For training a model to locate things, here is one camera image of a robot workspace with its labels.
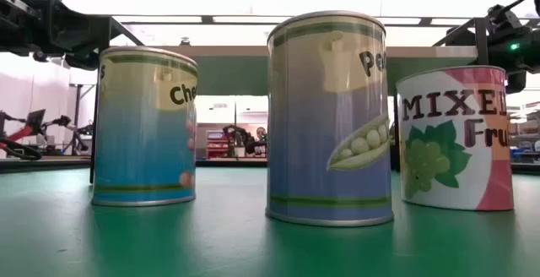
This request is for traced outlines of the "wooden shelf black metal frame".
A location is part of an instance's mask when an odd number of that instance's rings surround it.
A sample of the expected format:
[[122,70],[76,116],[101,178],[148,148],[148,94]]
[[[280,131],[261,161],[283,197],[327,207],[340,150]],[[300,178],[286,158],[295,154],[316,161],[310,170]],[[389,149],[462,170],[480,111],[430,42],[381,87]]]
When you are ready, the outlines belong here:
[[[249,26],[276,25],[281,18],[273,15],[112,15],[113,40],[125,36],[138,46],[149,46],[135,28],[137,26]],[[388,94],[394,95],[398,80],[435,68],[467,66],[488,60],[487,37],[478,26],[482,18],[465,19],[452,32],[433,46],[387,46],[386,75]],[[475,46],[446,46],[461,30],[469,29],[476,37]],[[266,46],[193,46],[178,45],[160,48],[188,56],[197,62],[199,95],[266,95],[268,93],[268,49]]]

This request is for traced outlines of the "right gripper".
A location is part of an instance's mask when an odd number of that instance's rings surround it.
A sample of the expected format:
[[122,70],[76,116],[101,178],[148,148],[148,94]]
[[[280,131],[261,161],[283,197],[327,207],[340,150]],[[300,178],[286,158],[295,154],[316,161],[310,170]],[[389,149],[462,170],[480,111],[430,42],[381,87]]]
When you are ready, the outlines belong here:
[[[488,11],[489,64],[505,70],[505,92],[515,94],[527,85],[527,73],[540,73],[540,28],[523,25],[511,10],[495,5]],[[446,46],[475,46],[469,29],[461,30]]]

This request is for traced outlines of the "mixed fruit tin can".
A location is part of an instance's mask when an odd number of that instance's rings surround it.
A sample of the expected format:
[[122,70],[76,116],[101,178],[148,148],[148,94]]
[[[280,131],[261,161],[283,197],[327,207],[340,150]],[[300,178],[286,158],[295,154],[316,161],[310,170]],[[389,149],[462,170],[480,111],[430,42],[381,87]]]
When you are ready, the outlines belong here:
[[402,200],[512,210],[505,70],[440,68],[401,79],[396,88]]

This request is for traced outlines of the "black metal stand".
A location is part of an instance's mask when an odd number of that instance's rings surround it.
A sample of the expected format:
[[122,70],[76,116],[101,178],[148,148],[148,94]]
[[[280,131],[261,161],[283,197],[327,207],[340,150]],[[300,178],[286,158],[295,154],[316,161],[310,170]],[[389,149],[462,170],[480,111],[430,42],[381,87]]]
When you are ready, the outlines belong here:
[[73,103],[73,118],[68,126],[68,130],[72,133],[72,137],[66,149],[70,149],[70,155],[84,155],[88,152],[89,146],[84,142],[83,136],[85,133],[93,132],[93,121],[88,120],[86,124],[79,121],[81,112],[81,101],[83,98],[95,90],[95,84],[73,84],[69,87],[75,90],[75,100]]

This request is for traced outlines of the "green table mat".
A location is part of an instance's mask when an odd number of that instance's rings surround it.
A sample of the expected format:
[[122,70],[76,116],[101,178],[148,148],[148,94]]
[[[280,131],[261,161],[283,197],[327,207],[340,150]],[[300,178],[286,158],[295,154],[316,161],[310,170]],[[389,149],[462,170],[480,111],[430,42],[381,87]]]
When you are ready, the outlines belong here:
[[263,169],[202,168],[197,198],[90,204],[85,170],[0,176],[0,277],[540,277],[540,177],[515,209],[393,201],[394,220],[314,227],[264,214]]

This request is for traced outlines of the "cherries tin can blue label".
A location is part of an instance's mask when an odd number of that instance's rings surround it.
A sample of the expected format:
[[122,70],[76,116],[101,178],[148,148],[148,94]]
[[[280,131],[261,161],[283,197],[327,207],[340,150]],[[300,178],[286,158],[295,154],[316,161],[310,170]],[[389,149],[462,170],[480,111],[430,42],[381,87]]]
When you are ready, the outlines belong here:
[[100,55],[93,204],[154,206],[195,193],[197,64],[146,46]]

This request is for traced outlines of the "red storage rack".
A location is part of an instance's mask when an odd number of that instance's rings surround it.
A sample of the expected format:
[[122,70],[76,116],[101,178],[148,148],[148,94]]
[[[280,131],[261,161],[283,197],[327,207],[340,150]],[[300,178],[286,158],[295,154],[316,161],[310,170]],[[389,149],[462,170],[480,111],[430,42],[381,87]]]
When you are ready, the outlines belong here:
[[206,132],[206,158],[232,158],[235,154],[233,139],[223,131],[208,130]]

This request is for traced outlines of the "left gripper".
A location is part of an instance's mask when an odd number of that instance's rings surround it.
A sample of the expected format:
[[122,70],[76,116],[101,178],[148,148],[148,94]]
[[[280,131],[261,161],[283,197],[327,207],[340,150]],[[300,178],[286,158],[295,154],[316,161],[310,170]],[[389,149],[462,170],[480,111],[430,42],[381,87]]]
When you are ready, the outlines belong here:
[[62,0],[0,0],[0,52],[24,56],[49,46],[69,66],[97,69],[100,16],[81,14]]

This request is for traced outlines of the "person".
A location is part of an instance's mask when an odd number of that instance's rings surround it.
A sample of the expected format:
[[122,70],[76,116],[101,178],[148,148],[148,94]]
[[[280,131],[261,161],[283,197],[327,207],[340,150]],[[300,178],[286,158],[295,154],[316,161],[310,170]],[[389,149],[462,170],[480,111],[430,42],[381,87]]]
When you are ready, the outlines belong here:
[[267,156],[267,131],[263,127],[256,129],[255,153],[261,157]]

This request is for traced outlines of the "red black robot device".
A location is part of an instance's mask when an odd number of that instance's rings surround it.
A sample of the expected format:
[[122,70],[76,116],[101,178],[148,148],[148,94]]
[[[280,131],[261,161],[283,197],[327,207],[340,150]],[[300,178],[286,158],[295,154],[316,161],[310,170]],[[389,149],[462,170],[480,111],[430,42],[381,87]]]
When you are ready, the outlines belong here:
[[[35,148],[19,143],[19,140],[41,133],[45,112],[45,109],[41,109],[30,112],[26,118],[16,118],[9,116],[5,111],[0,111],[0,150],[21,160],[39,160],[42,154]],[[18,131],[6,135],[4,133],[6,121],[21,122],[24,126]]]

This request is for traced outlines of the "peas tin can blue label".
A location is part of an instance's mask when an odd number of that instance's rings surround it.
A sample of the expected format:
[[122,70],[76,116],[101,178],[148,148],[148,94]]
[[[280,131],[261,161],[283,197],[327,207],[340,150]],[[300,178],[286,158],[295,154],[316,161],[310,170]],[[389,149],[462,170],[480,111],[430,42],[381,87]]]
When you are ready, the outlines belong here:
[[385,40],[380,21],[351,11],[302,14],[269,34],[269,217],[392,219]]

